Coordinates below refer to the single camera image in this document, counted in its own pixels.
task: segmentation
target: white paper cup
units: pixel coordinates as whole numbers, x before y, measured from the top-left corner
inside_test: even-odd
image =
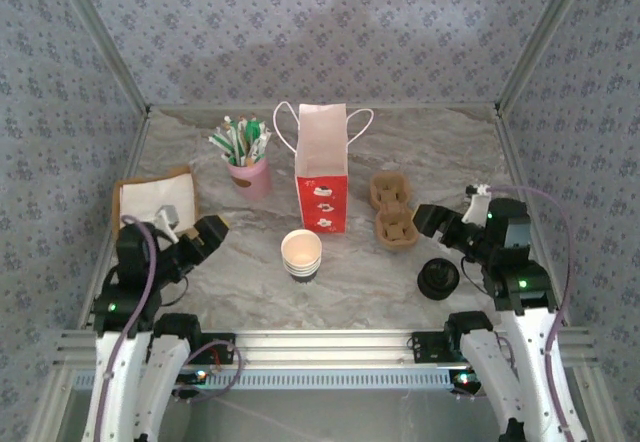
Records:
[[[289,232],[280,246],[282,263],[296,282],[311,282],[322,260],[322,242],[310,230]]]

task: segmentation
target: white rope handle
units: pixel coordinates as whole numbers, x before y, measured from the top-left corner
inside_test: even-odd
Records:
[[[300,129],[300,119],[298,119],[298,116],[296,115],[296,113],[293,111],[293,107],[291,107],[291,104],[289,102],[282,101],[280,102],[277,107],[274,109],[273,111],[273,128],[276,131],[276,134],[278,134],[278,137],[280,137],[280,140],[282,140],[282,142],[284,142],[284,145],[286,145],[287,147],[289,147],[291,149],[291,152],[293,152],[294,154],[296,153],[296,149],[294,149],[293,147],[291,147],[291,145],[289,145],[289,142],[287,142],[286,140],[284,140],[284,137],[282,136],[282,134],[280,133],[280,129],[278,129],[278,123],[276,122],[276,114],[278,113],[278,110],[280,109],[280,107],[282,107],[283,105],[286,105],[287,107],[289,107],[289,110],[291,111],[291,113],[293,114],[293,118],[296,119],[296,122],[298,123],[298,129]]]
[[[353,142],[358,137],[360,137],[362,134],[364,134],[364,131],[367,130],[369,128],[369,126],[371,125],[371,122],[373,122],[373,110],[371,110],[371,109],[358,109],[353,114],[351,114],[349,117],[347,117],[347,124],[349,123],[349,119],[351,117],[353,117],[356,114],[359,114],[360,112],[369,112],[369,114],[371,114],[371,117],[369,117],[369,122],[367,122],[367,125],[364,126],[364,129],[362,129],[360,132],[358,132],[355,137],[353,137],[351,140],[349,140],[349,142],[347,142],[347,147],[349,147],[351,145],[351,142]]]

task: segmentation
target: marble surface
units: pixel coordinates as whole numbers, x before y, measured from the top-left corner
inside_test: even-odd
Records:
[[[271,124],[270,110],[251,113]],[[407,252],[388,252],[375,238],[375,211],[368,202],[369,179],[379,170],[407,175],[412,207],[437,203],[464,210],[466,185],[508,183],[490,111],[375,113],[369,131],[350,147],[347,234],[321,236],[318,276],[298,284],[280,257],[282,238],[301,226],[293,154],[274,135],[267,149],[274,190],[260,202],[249,202],[235,192],[219,150],[203,137],[224,115],[242,112],[154,109],[138,175],[162,175],[191,164],[202,214],[221,214],[231,225],[220,249],[190,274],[188,293],[171,311],[198,315],[208,330],[439,328],[449,313],[474,309],[495,317],[489,298],[464,279],[444,301],[422,296],[416,276],[423,264],[433,257],[458,264],[461,255],[426,237]],[[279,120],[285,137],[295,141],[293,118]],[[358,122],[353,125],[355,134]],[[470,266],[469,273],[479,281],[477,267]],[[181,290],[167,287],[164,300]]]

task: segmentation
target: wall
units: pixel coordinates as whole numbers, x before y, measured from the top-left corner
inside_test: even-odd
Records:
[[[0,0],[0,440],[75,326],[140,115],[67,0]]]
[[[494,101],[547,0],[93,0],[151,104]]]
[[[508,117],[529,184],[569,209],[572,322],[593,328],[624,430],[640,440],[640,0],[575,0]],[[566,236],[540,205],[557,273]]]

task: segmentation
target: pen holder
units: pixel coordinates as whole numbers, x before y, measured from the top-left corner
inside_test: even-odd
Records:
[[[271,173],[266,157],[251,167],[236,167],[227,162],[227,168],[236,191],[246,199],[257,201],[271,192]]]

